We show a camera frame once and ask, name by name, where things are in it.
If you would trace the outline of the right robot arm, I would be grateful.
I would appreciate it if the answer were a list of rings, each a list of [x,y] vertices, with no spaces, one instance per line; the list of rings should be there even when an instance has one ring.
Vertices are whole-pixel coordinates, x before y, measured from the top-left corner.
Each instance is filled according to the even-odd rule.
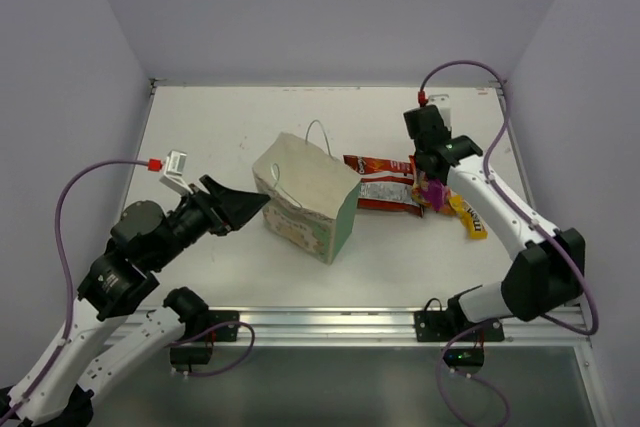
[[[574,228],[561,230],[535,213],[491,168],[469,137],[455,137],[439,109],[405,112],[419,172],[460,194],[492,229],[511,266],[503,280],[473,287],[429,316],[429,323],[456,335],[486,321],[531,321],[586,294],[586,243]]]

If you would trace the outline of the green paper gift bag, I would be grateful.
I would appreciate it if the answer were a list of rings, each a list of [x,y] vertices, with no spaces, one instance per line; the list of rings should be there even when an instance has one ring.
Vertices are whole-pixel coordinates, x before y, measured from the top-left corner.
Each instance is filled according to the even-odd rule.
[[[307,136],[280,133],[254,162],[258,192],[270,197],[265,227],[316,260],[330,265],[354,225],[361,177]]]

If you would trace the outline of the orange fruit candy bag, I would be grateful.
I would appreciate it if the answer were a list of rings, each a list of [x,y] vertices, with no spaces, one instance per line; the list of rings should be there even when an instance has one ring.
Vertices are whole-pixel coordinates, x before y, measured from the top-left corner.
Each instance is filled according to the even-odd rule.
[[[431,203],[426,197],[426,194],[425,194],[426,190],[424,189],[425,183],[423,182],[423,175],[416,165],[414,155],[409,156],[409,163],[412,169],[412,176],[413,176],[413,184],[411,187],[411,198],[416,204],[420,205],[423,210],[426,210],[431,207]]]

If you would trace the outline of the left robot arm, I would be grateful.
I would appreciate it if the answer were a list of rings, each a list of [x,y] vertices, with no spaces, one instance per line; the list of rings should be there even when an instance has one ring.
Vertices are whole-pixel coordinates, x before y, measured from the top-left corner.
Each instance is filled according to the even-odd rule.
[[[244,227],[269,202],[261,193],[226,188],[208,176],[187,187],[178,206],[127,207],[105,252],[91,265],[65,324],[32,370],[1,391],[1,419],[22,426],[85,426],[114,387],[168,345],[214,330],[206,302],[192,290],[172,290],[161,307],[110,348],[104,346],[158,286],[156,273],[202,236]]]

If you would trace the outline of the yellow M&M's bag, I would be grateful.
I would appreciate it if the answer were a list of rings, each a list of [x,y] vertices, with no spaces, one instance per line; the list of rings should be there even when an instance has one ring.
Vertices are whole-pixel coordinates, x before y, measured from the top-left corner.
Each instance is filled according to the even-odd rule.
[[[466,200],[460,195],[453,195],[449,198],[449,205],[465,227],[471,240],[486,240],[488,238],[488,231],[480,216]]]

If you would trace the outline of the purple candy bag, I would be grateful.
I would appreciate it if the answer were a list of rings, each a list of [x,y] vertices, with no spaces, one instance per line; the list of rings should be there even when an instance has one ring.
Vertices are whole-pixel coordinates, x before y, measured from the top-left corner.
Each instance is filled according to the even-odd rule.
[[[439,212],[446,201],[446,186],[438,179],[426,179],[421,187],[423,198],[432,209]]]

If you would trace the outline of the red Doritos chip bag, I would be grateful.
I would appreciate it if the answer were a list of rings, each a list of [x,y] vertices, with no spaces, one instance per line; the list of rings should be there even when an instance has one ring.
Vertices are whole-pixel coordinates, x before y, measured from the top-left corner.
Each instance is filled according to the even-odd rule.
[[[343,161],[360,175],[360,209],[424,215],[424,207],[412,198],[414,174],[409,162],[356,155],[344,155]]]

